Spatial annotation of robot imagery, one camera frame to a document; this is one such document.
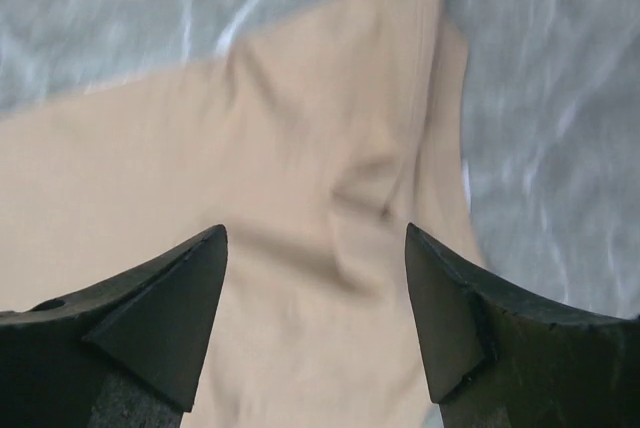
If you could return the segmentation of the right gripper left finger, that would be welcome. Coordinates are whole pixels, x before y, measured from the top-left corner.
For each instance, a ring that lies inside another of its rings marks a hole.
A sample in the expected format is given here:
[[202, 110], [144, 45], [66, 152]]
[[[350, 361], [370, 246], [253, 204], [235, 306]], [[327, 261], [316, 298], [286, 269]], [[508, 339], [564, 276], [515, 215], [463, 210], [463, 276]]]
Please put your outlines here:
[[82, 290], [1, 315], [5, 427], [177, 427], [194, 406], [228, 257], [210, 227]]

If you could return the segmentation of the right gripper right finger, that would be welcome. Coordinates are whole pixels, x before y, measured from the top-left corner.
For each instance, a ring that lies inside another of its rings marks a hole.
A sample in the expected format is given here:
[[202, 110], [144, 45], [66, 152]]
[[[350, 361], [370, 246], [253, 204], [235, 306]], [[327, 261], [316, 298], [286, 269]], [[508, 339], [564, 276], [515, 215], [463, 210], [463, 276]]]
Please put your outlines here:
[[635, 427], [639, 323], [544, 298], [409, 225], [405, 265], [431, 401], [448, 427]]

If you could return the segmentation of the tan t shirt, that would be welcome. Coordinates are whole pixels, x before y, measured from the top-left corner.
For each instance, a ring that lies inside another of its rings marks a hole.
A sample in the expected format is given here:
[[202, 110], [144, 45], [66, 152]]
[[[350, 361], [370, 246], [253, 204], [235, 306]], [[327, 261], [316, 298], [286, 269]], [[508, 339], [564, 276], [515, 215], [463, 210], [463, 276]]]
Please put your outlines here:
[[197, 62], [1, 123], [1, 305], [222, 224], [189, 427], [419, 427], [409, 224], [473, 262], [467, 45], [444, 0], [331, 0]]

